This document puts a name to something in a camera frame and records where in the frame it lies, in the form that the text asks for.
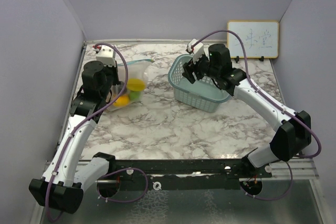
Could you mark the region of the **teal plastic basket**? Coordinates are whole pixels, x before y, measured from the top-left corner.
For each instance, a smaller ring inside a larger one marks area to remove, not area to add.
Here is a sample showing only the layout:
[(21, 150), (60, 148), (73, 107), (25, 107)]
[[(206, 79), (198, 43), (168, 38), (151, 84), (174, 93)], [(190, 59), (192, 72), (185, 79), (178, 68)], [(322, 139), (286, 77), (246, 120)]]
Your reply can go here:
[(222, 104), (230, 100), (231, 96), (213, 84), (211, 78), (204, 77), (191, 84), (182, 76), (183, 64), (189, 62), (189, 55), (178, 56), (168, 73), (168, 81), (173, 87), (175, 100), (199, 110), (213, 113)]

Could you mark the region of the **large orange mango toy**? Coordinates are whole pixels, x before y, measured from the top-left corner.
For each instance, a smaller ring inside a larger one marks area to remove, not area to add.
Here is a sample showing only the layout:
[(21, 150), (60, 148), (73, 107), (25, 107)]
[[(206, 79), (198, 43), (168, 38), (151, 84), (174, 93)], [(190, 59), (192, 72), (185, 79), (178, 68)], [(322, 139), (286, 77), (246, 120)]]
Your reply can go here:
[(127, 106), (130, 103), (130, 98), (128, 95), (122, 95), (115, 100), (113, 106), (116, 108)]

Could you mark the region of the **blue zip clear bag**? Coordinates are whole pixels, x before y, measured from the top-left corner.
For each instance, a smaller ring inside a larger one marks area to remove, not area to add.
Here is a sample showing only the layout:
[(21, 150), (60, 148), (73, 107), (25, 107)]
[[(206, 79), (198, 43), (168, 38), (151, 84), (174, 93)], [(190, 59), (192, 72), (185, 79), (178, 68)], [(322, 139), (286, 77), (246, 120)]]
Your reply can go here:
[[(123, 94), (108, 107), (108, 110), (114, 111), (121, 109), (131, 103), (139, 102), (142, 98), (144, 90), (148, 86), (148, 68), (154, 63), (151, 59), (141, 59), (128, 61), (128, 81)], [(125, 69), (123, 64), (118, 64), (118, 76), (121, 84), (112, 86), (107, 103), (114, 100), (121, 91), (125, 81)]]

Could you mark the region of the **yellow toy fruit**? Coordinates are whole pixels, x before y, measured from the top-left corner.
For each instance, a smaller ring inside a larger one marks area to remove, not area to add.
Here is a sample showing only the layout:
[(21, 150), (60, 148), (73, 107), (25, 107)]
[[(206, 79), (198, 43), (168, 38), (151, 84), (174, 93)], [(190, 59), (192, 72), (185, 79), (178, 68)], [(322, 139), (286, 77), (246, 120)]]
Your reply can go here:
[(127, 89), (130, 91), (143, 91), (146, 88), (146, 83), (137, 78), (130, 78), (127, 81)]

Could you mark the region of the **green leafy toy vegetable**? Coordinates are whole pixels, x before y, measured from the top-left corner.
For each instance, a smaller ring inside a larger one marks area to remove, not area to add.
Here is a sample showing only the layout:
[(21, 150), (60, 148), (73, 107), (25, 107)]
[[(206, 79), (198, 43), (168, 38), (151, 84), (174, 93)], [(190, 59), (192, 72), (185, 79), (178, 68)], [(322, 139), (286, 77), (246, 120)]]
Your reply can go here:
[(130, 91), (129, 99), (131, 102), (139, 101), (142, 97), (142, 91)]

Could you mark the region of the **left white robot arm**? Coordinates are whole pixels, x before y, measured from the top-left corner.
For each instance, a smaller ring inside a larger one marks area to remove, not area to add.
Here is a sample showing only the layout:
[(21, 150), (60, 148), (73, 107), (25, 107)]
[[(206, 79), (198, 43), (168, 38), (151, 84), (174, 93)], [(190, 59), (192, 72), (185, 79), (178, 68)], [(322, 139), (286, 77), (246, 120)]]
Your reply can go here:
[(111, 97), (111, 88), (121, 85), (116, 63), (95, 60), (86, 63), (81, 74), (82, 86), (71, 102), (65, 134), (47, 170), (40, 179), (32, 179), (29, 191), (41, 206), (75, 213), (85, 189), (99, 176), (115, 175), (113, 156), (99, 154), (82, 172), (76, 167), (88, 137), (95, 129)]

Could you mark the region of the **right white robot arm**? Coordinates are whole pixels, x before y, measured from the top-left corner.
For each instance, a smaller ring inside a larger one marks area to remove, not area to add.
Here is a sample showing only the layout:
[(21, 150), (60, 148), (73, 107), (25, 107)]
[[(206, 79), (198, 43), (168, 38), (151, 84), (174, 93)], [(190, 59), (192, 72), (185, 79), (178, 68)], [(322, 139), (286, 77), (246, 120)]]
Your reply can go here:
[(272, 96), (263, 92), (247, 73), (232, 66), (229, 49), (224, 44), (209, 46), (207, 56), (203, 44), (187, 45), (192, 56), (183, 65), (183, 77), (190, 83), (211, 78), (217, 87), (245, 102), (262, 116), (275, 131), (271, 142), (258, 147), (242, 159), (241, 171), (246, 177), (254, 177), (260, 167), (275, 161), (288, 161), (311, 143), (310, 115), (295, 112)]

